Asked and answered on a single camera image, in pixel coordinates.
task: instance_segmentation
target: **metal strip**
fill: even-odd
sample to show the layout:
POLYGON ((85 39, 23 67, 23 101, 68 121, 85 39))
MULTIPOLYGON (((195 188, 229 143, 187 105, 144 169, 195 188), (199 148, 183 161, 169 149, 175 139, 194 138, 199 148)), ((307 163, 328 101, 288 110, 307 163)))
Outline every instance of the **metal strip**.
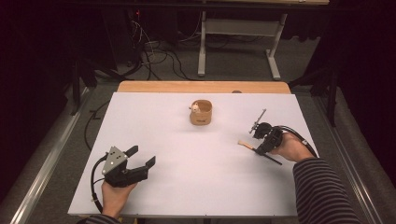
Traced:
POLYGON ((89 91, 88 88, 85 88, 83 93, 81 94, 81 107, 79 108, 75 116, 71 116, 70 120, 68 121, 67 127, 64 130, 64 133, 62 134, 62 136, 60 136, 59 141, 55 144, 55 146, 50 151, 48 157, 44 161, 40 171, 35 177, 35 181, 29 188, 20 207, 15 213, 14 218, 12 218, 11 224, 22 224, 28 221, 29 216, 35 209, 38 200, 40 199, 45 187, 50 180, 53 171, 55 170, 56 164, 58 163, 58 160, 60 159, 64 150, 64 145, 66 144, 70 133, 73 131, 73 128, 77 123, 82 109, 85 107, 85 104, 87 103, 88 98, 91 95, 92 92, 89 91))
POLYGON ((361 177, 359 176, 355 166, 353 165, 352 160, 350 159, 347 150, 340 138, 339 133, 337 130, 330 124, 329 120, 326 117, 326 106, 323 101, 319 97, 313 97, 315 105, 318 109, 322 112, 320 115, 322 116, 323 120, 326 123, 330 133, 332 134, 332 138, 337 145, 337 152, 342 159, 342 163, 344 168, 346 169, 346 175, 349 179, 349 182, 355 191, 355 194, 361 204, 361 208, 366 215, 367 220, 369 223, 383 223, 381 217, 376 211, 375 205, 373 204, 371 197, 361 181, 361 177))

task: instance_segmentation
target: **gray carpet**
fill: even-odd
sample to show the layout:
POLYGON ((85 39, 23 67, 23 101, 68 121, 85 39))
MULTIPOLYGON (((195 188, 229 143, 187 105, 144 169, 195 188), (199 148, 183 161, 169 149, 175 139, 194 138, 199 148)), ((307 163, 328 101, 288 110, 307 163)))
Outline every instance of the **gray carpet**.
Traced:
MULTIPOLYGON (((174 48, 162 44, 161 48, 172 50, 177 54, 181 61, 182 69, 189 78, 200 80, 269 81, 272 79, 268 64, 263 58, 262 48, 262 45, 268 45, 269 43, 268 39, 246 43, 237 42, 229 44, 222 49, 215 48, 216 45, 221 45, 219 43, 209 43, 209 46, 214 48, 207 50, 206 76, 201 78, 196 76, 198 61, 197 46, 179 46, 178 48, 174 48)), ((317 43, 317 41, 300 43, 296 39, 281 41, 276 53, 276 61, 283 81, 294 80, 303 74, 317 43)), ((163 62, 152 66, 152 71, 162 80, 181 80, 174 72, 175 67, 177 73, 183 76, 178 69, 176 57, 173 55, 172 59, 170 51, 168 51, 168 54, 163 62)), ((158 51, 152 62, 160 62, 165 56, 165 54, 158 51)), ((146 67, 142 67, 130 77, 134 79, 146 79, 148 75, 149 70, 146 67)), ((59 159, 49 183, 44 189, 27 223, 76 223, 80 220, 79 217, 67 215, 67 210, 90 154, 84 141, 86 124, 92 115, 90 110, 96 110, 109 100, 112 92, 118 86, 118 83, 113 80, 100 79, 99 81, 98 87, 91 90, 91 97, 83 107, 78 122, 64 147, 62 157, 59 159)), ((346 168, 342 163, 340 154, 336 150, 336 143, 332 138, 332 129, 329 129, 326 120, 322 116, 323 111, 318 106, 318 102, 321 102, 321 99, 311 97, 307 91, 307 87, 293 90, 293 93, 297 95, 319 155, 327 160, 331 167, 340 175, 346 185, 347 193, 355 211, 364 223, 368 223, 367 215, 361 207, 361 202, 356 196, 355 189, 350 184, 346 168)), ((68 116, 69 109, 70 107, 65 109, 64 116, 68 116)), ((97 113, 97 117, 100 119, 91 120, 87 127, 87 139, 90 146, 94 143, 105 113, 106 106, 97 113)), ((14 188, 1 204, 0 223, 9 223, 13 218, 23 197, 38 173, 41 164, 43 164, 50 152, 51 140, 56 138, 55 133, 62 132, 62 119, 63 117, 61 116, 60 120, 58 120, 59 124, 54 124, 53 130, 43 140, 43 144, 37 149, 31 161, 26 164, 23 174, 21 174, 14 188)), ((353 164, 361 175, 362 182, 365 184, 367 191, 372 195, 373 203, 383 223, 396 223, 396 213, 394 212, 394 208, 396 207, 395 189, 367 146, 364 137, 359 131, 359 126, 348 111, 347 103, 341 92, 337 96, 335 121, 337 125, 336 131, 340 133, 343 144, 348 148, 348 153, 353 160, 353 164)), ((166 223, 168 220, 151 221, 152 223, 166 223)), ((214 220, 213 222, 224 223, 221 221, 224 220, 214 220)), ((252 220, 228 221, 229 223, 236 223, 236 221, 238 223, 253 223, 252 220)), ((124 223, 131 222, 131 218, 124 220, 124 223)), ((271 222, 298 223, 295 217, 274 218, 271 222)), ((268 220, 259 220, 259 223, 268 223, 268 220)))

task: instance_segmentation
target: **desk leg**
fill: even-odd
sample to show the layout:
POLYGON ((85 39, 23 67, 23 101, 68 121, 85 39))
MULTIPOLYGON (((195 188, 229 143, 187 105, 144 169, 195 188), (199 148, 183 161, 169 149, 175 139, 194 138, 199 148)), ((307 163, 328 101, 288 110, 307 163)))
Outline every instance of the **desk leg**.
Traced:
POLYGON ((280 74, 279 74, 279 70, 277 70, 277 65, 276 65, 274 56, 275 56, 277 45, 279 44, 280 36, 282 35, 282 32, 283 32, 283 27, 285 27, 285 22, 286 22, 287 17, 288 17, 288 14, 282 14, 280 21, 279 21, 279 25, 277 26, 277 29, 276 29, 276 35, 274 37, 274 45, 271 49, 268 49, 266 51, 266 56, 268 59, 268 63, 270 64, 271 73, 273 75, 274 80, 280 80, 280 74))
POLYGON ((206 12, 203 11, 202 24, 201 24, 201 47, 199 50, 199 61, 198 61, 198 77, 205 76, 205 64, 206 64, 205 37, 206 37, 206 12))

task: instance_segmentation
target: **person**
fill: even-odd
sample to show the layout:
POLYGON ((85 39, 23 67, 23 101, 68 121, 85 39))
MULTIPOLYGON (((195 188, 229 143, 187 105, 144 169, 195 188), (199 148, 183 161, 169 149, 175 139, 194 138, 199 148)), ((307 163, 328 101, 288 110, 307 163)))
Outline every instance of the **person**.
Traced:
MULTIPOLYGON (((283 133, 281 145, 270 153, 296 162, 293 175, 300 223, 361 223, 337 173, 325 160, 314 157, 294 134, 283 133)), ((84 223, 119 224, 117 218, 135 186, 119 189, 104 182, 103 213, 84 223)))

